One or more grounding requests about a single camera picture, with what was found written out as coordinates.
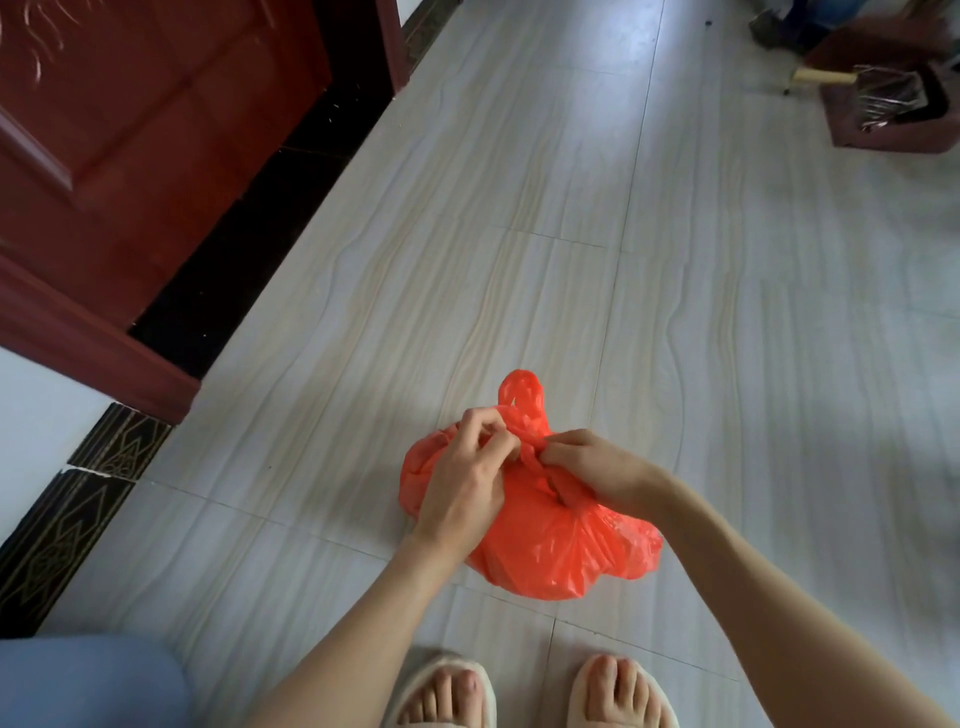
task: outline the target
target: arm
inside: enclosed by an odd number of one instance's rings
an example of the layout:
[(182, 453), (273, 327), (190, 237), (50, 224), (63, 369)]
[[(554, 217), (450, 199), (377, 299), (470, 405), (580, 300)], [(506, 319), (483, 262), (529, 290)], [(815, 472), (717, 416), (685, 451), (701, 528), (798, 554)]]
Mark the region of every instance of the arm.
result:
[(566, 468), (604, 505), (660, 529), (777, 728), (955, 725), (670, 473), (588, 430), (548, 440), (544, 464)]
[(379, 725), (423, 612), (493, 523), (503, 504), (500, 466), (518, 451), (495, 409), (468, 410), (437, 461), (413, 533), (248, 728)]

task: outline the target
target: red plastic bag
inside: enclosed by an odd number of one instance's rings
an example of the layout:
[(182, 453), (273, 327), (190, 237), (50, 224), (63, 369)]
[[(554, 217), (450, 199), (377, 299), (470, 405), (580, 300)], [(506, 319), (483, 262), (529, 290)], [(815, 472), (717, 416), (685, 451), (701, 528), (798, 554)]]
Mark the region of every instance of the red plastic bag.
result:
[[(583, 596), (602, 573), (637, 579), (655, 570), (663, 538), (652, 524), (614, 513), (566, 470), (540, 464), (550, 428), (536, 375), (510, 373), (497, 409), (522, 446), (517, 461), (503, 468), (503, 509), (467, 563), (491, 584), (535, 599)], [(458, 427), (423, 438), (403, 460), (400, 505), (414, 519)]]

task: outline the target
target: forearm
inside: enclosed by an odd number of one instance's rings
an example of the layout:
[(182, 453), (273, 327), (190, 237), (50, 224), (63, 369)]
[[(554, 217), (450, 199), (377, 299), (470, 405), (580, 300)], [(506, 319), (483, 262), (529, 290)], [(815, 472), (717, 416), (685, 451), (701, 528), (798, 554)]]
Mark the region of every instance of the forearm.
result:
[(372, 586), (270, 694), (249, 728), (379, 725), (430, 600), (452, 573), (406, 539)]
[(774, 725), (954, 725), (701, 497), (672, 485), (654, 523), (723, 627)]

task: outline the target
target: tile floor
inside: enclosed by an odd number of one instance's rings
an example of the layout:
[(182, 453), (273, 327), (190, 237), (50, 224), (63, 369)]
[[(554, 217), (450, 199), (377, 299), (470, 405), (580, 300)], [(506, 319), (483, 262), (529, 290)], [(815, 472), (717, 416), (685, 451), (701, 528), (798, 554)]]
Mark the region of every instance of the tile floor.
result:
[[(44, 631), (157, 636), (237, 724), (390, 557), (407, 448), (524, 367), (960, 717), (960, 156), (830, 147), (750, 14), (465, 0)], [(559, 724), (597, 649), (684, 726), (765, 723), (669, 549), (560, 604), (463, 570), (410, 664), (437, 648), (506, 727)]]

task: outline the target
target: fuzzy slipper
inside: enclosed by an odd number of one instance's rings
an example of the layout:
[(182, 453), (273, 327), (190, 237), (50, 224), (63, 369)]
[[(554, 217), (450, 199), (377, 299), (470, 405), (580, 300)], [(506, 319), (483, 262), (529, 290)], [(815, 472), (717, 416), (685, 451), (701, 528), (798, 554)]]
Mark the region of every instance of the fuzzy slipper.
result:
[[(605, 657), (605, 655), (593, 655), (589, 658), (580, 668), (580, 672), (577, 673), (577, 679), (573, 681), (573, 688), (570, 690), (570, 703), (566, 710), (566, 728), (617, 728), (616, 723), (587, 720), (587, 678), (593, 663), (600, 657)], [(630, 660), (629, 657), (617, 655), (611, 655), (611, 657), (617, 661)], [(666, 699), (666, 693), (663, 692), (657, 681), (636, 660), (630, 660), (630, 662), (634, 664), (636, 671), (643, 675), (643, 679), (647, 681), (650, 690), (660, 699), (663, 714), (666, 716), (666, 728), (680, 728), (680, 723), (677, 722), (677, 714), (673, 712), (670, 701)]]
[[(483, 687), (483, 728), (496, 728), (496, 696), (493, 694), (493, 685), (491, 685), (487, 671), (483, 669), (480, 663), (465, 660), (457, 655), (441, 655), (417, 670), (417, 673), (403, 686), (403, 690), (400, 691), (394, 707), (387, 713), (387, 719), (383, 721), (383, 725), (389, 726), (389, 728), (397, 726), (397, 721), (400, 720), (400, 713), (403, 711), (403, 706), (410, 701), (410, 698), (416, 691), (420, 690), (430, 681), (433, 673), (441, 667), (449, 667), (450, 671), (454, 674), (463, 672), (465, 669), (472, 670), (477, 674), (480, 678), (480, 685)], [(457, 728), (453, 723), (436, 721), (410, 723), (409, 726), (410, 728), (414, 728), (414, 726), (417, 726), (417, 728)]]

